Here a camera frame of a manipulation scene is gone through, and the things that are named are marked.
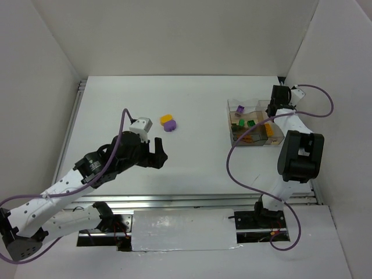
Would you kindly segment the brown lego brick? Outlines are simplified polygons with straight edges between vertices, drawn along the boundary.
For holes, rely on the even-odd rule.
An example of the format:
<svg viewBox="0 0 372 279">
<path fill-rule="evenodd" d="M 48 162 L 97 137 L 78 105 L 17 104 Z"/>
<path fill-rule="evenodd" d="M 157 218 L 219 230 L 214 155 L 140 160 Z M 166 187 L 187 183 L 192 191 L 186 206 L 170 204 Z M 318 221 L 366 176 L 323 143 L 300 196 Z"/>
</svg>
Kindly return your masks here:
<svg viewBox="0 0 372 279">
<path fill-rule="evenodd" d="M 245 142 L 247 144 L 252 144 L 257 141 L 257 139 L 254 137 L 254 135 L 242 135 L 238 134 L 237 139 L 240 139 L 240 142 Z"/>
</svg>

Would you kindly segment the yellow rounded block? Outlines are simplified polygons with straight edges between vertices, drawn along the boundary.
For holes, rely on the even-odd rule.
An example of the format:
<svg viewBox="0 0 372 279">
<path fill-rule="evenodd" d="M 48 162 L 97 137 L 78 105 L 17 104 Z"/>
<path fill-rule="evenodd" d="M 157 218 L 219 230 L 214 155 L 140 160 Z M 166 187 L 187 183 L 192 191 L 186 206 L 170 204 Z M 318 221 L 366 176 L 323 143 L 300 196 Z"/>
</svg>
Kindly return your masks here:
<svg viewBox="0 0 372 279">
<path fill-rule="evenodd" d="M 162 126 L 164 126 L 164 124 L 165 124 L 166 122 L 171 121 L 172 119 L 173 119 L 172 115 L 170 115 L 170 114 L 164 115 L 164 116 L 162 116 L 162 117 L 160 118 L 160 124 L 161 124 Z"/>
</svg>

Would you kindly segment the green small lego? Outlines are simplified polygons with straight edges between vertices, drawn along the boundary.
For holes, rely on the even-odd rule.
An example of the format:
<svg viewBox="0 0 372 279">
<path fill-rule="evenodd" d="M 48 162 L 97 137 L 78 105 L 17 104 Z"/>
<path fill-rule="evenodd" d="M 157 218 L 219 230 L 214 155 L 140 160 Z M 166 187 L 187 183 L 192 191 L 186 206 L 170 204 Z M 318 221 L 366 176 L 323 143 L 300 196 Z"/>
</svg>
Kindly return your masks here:
<svg viewBox="0 0 372 279">
<path fill-rule="evenodd" d="M 255 123 L 254 120 L 248 120 L 248 121 L 247 121 L 247 125 L 248 125 L 249 128 L 251 128 L 251 127 L 255 126 L 256 123 Z"/>
</svg>

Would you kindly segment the purple rounded block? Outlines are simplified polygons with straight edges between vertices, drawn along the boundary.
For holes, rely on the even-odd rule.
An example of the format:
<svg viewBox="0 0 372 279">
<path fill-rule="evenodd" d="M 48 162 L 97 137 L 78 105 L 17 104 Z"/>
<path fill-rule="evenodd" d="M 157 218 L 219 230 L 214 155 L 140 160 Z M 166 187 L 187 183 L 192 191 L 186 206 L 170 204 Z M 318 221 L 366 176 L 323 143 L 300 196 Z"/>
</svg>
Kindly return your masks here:
<svg viewBox="0 0 372 279">
<path fill-rule="evenodd" d="M 172 132 L 177 128 L 177 123 L 175 120 L 169 120 L 164 123 L 163 129 L 165 132 Z"/>
</svg>

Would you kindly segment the yellow lego brick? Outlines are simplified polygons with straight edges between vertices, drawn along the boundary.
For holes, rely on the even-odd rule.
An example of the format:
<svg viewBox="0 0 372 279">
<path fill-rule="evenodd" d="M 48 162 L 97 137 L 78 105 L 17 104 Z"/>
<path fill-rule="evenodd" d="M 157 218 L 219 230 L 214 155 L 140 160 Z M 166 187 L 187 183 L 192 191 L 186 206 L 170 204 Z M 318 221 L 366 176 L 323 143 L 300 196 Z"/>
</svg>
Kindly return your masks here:
<svg viewBox="0 0 372 279">
<path fill-rule="evenodd" d="M 265 123 L 264 124 L 264 127 L 265 127 L 265 130 L 266 130 L 267 136 L 268 137 L 273 137 L 274 136 L 274 130 L 271 127 L 271 125 L 269 123 Z"/>
</svg>

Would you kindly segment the purple small lego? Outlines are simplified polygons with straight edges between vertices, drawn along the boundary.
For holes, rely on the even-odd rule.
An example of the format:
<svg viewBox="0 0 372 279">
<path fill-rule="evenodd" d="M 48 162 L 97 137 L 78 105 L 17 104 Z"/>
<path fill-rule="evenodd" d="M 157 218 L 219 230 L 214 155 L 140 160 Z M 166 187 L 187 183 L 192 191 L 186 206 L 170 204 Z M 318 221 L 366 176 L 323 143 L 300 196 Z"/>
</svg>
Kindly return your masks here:
<svg viewBox="0 0 372 279">
<path fill-rule="evenodd" d="M 238 107 L 237 107 L 237 109 L 236 109 L 236 112 L 237 112 L 237 113 L 243 113 L 243 112 L 244 112 L 244 109 L 245 109 L 244 106 L 238 105 Z"/>
</svg>

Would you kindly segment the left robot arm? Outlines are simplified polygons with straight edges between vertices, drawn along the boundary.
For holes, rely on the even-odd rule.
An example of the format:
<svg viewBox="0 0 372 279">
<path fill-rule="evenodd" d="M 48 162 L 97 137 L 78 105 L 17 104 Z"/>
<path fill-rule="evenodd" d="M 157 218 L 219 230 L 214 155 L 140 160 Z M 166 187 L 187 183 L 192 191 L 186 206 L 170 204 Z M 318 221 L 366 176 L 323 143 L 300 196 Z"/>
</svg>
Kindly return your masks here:
<svg viewBox="0 0 372 279">
<path fill-rule="evenodd" d="M 162 139 L 156 137 L 155 151 L 136 133 L 125 131 L 110 144 L 86 154 L 53 186 L 24 205 L 1 209 L 1 236 L 10 255 L 9 263 L 35 259 L 44 244 L 81 230 L 111 230 L 118 221 L 106 202 L 64 212 L 64 208 L 104 183 L 113 181 L 133 166 L 160 169 L 168 159 Z"/>
</svg>

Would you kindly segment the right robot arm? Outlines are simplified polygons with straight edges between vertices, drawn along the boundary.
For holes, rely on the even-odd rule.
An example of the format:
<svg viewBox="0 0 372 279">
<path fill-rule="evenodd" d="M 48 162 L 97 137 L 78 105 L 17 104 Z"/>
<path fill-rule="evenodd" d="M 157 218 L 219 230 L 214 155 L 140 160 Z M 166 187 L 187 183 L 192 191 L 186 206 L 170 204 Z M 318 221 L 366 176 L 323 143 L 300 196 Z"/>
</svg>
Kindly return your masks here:
<svg viewBox="0 0 372 279">
<path fill-rule="evenodd" d="M 258 223 L 280 221 L 284 203 L 301 184 L 318 176 L 324 147 L 324 137 L 306 127 L 296 114 L 295 105 L 305 96 L 297 88 L 275 85 L 266 113 L 275 116 L 273 122 L 284 135 L 278 157 L 280 177 L 269 191 L 255 203 L 254 218 Z"/>
</svg>

